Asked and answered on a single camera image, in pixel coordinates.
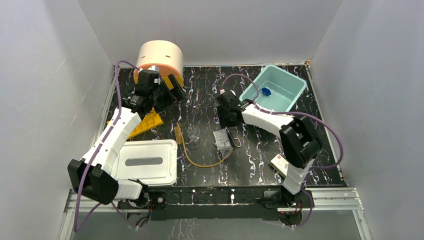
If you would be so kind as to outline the yellow test tube rack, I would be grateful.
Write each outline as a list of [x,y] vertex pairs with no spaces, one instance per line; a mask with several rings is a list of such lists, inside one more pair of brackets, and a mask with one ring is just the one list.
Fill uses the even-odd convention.
[[127,139],[131,139],[162,124],[163,121],[155,109],[146,116],[141,117],[129,108],[116,108],[112,119],[107,123],[106,128],[100,135],[100,139],[103,140],[107,133],[109,133],[107,140],[116,136],[124,136]]

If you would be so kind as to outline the teal plastic bin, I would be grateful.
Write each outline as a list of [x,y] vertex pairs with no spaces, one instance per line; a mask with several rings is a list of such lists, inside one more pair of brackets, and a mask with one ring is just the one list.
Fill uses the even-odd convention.
[[[267,65],[254,79],[259,89],[256,103],[275,112],[289,112],[307,87],[307,82],[275,66]],[[261,88],[268,88],[270,96],[263,96]]]

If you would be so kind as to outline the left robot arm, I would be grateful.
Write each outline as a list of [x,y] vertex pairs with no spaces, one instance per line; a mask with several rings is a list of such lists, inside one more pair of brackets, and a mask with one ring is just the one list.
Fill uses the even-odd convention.
[[72,159],[67,171],[77,197],[108,205],[114,200],[130,200],[137,208],[149,203],[147,184],[135,178],[116,179],[113,166],[131,132],[152,110],[163,111],[185,97],[176,76],[166,78],[152,69],[141,69],[138,81],[121,95],[112,119],[81,159]]

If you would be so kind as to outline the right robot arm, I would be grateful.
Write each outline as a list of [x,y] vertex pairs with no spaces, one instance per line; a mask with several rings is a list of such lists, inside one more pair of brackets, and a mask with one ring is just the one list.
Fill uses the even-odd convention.
[[322,149],[322,141],[312,122],[306,117],[270,114],[257,109],[252,100],[240,101],[233,91],[223,91],[217,97],[218,117],[225,127],[240,124],[265,130],[281,141],[287,173],[279,193],[262,198],[267,207],[295,207],[302,199],[306,178]]

